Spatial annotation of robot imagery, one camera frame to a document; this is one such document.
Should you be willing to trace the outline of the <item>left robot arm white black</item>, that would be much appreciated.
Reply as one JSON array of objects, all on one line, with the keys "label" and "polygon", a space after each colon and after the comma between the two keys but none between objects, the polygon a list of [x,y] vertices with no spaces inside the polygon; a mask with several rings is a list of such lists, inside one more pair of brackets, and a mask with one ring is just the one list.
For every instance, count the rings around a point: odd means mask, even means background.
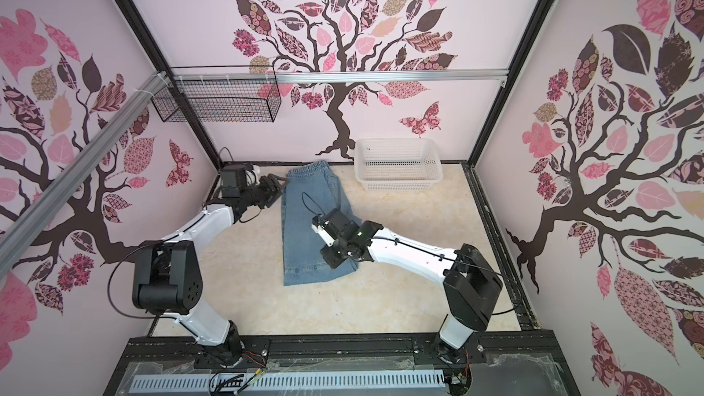
[{"label": "left robot arm white black", "polygon": [[244,360],[263,369],[265,359],[247,351],[235,323],[205,300],[198,251],[233,225],[243,224],[251,207],[272,207],[288,184],[287,178],[272,173],[261,176],[260,168],[251,164],[227,166],[196,217],[172,235],[146,240],[124,256],[134,262],[132,304],[145,312],[137,319],[172,320],[220,369],[235,368]]}]

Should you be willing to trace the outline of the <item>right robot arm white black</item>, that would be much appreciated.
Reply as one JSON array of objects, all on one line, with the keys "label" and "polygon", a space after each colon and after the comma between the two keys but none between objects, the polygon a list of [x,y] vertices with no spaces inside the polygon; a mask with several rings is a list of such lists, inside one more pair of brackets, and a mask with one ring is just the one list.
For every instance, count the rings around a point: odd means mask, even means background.
[{"label": "right robot arm white black", "polygon": [[445,363],[457,362],[470,337],[488,329],[503,282],[500,273],[473,245],[436,247],[401,236],[376,222],[359,225],[338,209],[326,216],[314,216],[312,229],[324,241],[320,253],[332,269],[347,260],[379,262],[443,287],[449,314],[433,348]]}]

